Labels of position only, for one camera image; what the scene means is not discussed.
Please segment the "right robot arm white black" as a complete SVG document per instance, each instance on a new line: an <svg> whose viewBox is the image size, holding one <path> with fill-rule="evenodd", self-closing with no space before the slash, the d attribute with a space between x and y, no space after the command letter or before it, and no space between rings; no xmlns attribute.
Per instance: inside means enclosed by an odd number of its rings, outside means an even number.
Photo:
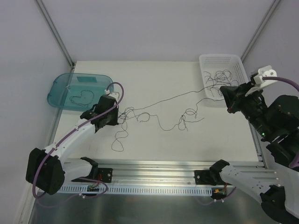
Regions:
<svg viewBox="0 0 299 224"><path fill-rule="evenodd" d="M241 112L261 136L275 162L280 185L265 184L241 173L225 160L209 169L212 184L229 183L255 199L264 213L280 224L299 222L299 98L278 96L266 105L252 83L222 86L229 113Z"/></svg>

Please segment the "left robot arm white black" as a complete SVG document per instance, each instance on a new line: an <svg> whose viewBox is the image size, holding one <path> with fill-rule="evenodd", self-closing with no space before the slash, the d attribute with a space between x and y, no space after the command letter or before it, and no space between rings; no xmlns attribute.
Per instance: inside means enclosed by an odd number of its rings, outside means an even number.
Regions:
<svg viewBox="0 0 299 224"><path fill-rule="evenodd" d="M44 149L34 148L28 158L26 181L49 195L57 193L65 182L81 177L98 180L98 163L88 157L74 162L67 158L104 126L114 126L118 118L119 93L102 95L97 104L83 112L75 126L57 143Z"/></svg>

